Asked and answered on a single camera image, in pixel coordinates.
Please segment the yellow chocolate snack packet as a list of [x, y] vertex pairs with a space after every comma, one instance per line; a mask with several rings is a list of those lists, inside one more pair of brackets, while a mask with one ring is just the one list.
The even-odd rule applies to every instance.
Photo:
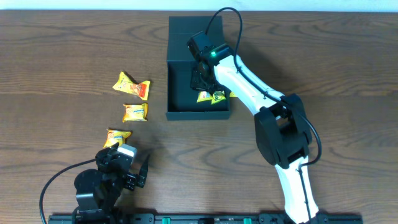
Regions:
[[209, 101], [209, 100], [212, 100], [212, 99], [213, 99], [213, 96], [210, 93], [208, 93], [206, 91], [201, 91], [198, 94], [197, 103], [200, 103], [200, 102], [203, 102], [203, 101]]

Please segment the green yellow snack packet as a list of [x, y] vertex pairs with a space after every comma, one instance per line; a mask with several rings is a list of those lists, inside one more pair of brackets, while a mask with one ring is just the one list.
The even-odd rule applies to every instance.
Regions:
[[221, 102], [221, 101], [223, 101], [225, 99], [226, 99], [226, 97], [225, 97], [224, 91], [215, 91], [212, 94], [211, 104], [212, 105], [217, 104], [217, 103], [219, 103], [219, 102]]

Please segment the yellow chocolate wafer packet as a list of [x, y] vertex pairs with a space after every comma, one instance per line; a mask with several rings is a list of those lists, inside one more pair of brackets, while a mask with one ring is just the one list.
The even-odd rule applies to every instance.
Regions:
[[229, 97], [230, 97], [230, 98], [237, 98], [237, 96], [236, 96], [233, 92], [230, 92], [230, 93], [229, 93]]

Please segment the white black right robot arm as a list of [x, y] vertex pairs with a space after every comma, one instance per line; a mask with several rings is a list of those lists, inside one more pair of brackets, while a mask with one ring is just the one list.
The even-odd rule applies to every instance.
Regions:
[[305, 115], [301, 99], [285, 96], [256, 76], [229, 45], [214, 45], [204, 32], [191, 36], [187, 47], [197, 61], [192, 88], [233, 92], [254, 116], [256, 144], [276, 168], [285, 212], [294, 223], [314, 221], [319, 209], [308, 176], [309, 145], [320, 138]]

